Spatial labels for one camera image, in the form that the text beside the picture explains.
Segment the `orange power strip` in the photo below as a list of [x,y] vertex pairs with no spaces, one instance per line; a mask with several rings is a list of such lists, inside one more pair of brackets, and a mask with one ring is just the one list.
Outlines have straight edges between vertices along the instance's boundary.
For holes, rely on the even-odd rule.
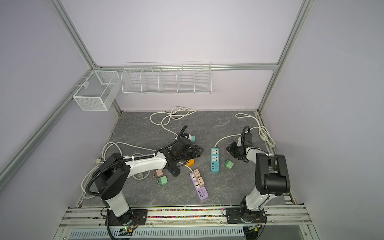
[[194,159],[188,160],[188,161],[186,162],[186,165],[187,165],[188,167],[192,167],[192,166],[194,166],[194,165],[195,165],[195,160],[194,160]]

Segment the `teal charger plug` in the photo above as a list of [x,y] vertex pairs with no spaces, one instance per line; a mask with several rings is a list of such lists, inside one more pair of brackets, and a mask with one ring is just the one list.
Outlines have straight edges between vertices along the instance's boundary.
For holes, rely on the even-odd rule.
[[196,137],[193,136],[193,135],[189,135],[188,136],[189,140],[192,142],[192,143],[195,143],[196,142]]

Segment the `green USB charger plug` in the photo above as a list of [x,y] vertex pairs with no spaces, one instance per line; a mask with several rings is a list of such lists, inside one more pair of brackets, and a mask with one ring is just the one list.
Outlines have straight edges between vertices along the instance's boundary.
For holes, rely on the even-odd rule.
[[166,185],[166,184],[168,184],[168,179],[167,179],[167,177],[166,177],[166,176],[162,176],[162,177],[160,177],[160,178],[159,178],[159,185],[160,185],[160,186],[164,186],[164,185]]

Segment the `purple power strip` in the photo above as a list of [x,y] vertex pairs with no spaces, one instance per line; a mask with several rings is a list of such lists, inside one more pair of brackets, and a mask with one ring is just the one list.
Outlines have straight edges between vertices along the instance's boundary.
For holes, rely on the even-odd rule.
[[198,197],[201,201],[207,199],[209,197],[209,194],[205,187],[205,182],[203,178],[201,177],[201,174],[198,170],[194,170],[192,173],[190,173],[191,180],[193,182],[194,188],[198,194]]

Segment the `teal power strip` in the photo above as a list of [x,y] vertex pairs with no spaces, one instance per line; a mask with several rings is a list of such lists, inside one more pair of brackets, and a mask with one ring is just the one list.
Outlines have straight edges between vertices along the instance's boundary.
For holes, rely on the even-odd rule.
[[218,173],[219,170],[220,170],[219,149],[211,148],[211,172]]

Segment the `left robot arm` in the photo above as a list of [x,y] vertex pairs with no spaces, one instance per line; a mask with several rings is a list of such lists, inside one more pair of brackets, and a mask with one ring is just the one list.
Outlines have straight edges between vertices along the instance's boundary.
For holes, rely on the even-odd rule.
[[199,158],[204,149],[187,137],[179,137],[170,145],[143,156],[124,157],[112,154],[93,173],[84,187],[86,194],[100,198],[116,217],[131,210],[123,193],[128,178],[138,173],[168,169],[174,177],[179,174],[178,162]]

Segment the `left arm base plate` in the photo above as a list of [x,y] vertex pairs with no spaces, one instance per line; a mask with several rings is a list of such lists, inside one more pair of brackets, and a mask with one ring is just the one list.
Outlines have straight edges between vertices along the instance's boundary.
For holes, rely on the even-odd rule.
[[116,217],[112,210],[107,209],[107,218],[110,226],[142,226],[146,224],[147,209],[130,209],[120,217]]

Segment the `pink USB charger plug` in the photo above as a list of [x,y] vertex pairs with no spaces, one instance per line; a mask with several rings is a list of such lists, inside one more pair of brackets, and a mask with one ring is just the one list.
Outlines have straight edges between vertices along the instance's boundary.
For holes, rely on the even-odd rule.
[[155,172],[155,176],[156,176],[157,178],[161,178],[161,177],[163,177],[163,176],[164,176],[163,170],[156,170],[156,172]]

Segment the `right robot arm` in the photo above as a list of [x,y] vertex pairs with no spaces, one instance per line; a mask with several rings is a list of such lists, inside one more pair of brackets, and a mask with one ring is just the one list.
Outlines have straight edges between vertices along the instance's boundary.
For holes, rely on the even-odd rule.
[[255,164],[255,188],[240,204],[240,216],[250,222],[264,213],[272,199],[288,194],[291,189],[288,165],[284,155],[270,154],[254,146],[251,128],[245,126],[237,142],[226,151],[234,158]]

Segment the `black power strip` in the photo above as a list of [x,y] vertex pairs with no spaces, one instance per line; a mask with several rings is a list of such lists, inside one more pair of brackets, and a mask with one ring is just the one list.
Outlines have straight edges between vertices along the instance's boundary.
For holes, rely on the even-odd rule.
[[171,175],[176,178],[180,173],[180,169],[177,166],[168,166],[167,170],[171,173]]

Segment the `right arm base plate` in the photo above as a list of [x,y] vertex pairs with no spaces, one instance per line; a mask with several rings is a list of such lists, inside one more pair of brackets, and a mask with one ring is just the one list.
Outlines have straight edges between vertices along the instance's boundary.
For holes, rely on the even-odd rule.
[[223,213],[228,224],[264,224],[267,222],[265,211],[251,211],[241,208],[225,208]]

